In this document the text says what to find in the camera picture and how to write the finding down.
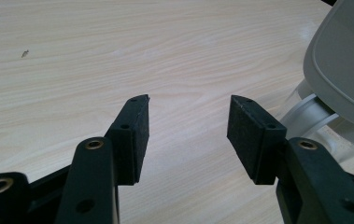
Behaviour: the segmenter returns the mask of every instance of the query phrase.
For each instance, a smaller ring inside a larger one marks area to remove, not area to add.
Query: table surface
[[[149,94],[140,183],[121,223],[282,223],[226,138],[232,94],[273,115],[303,79],[319,0],[0,1],[0,173],[34,181]],[[354,173],[354,158],[343,162]]]

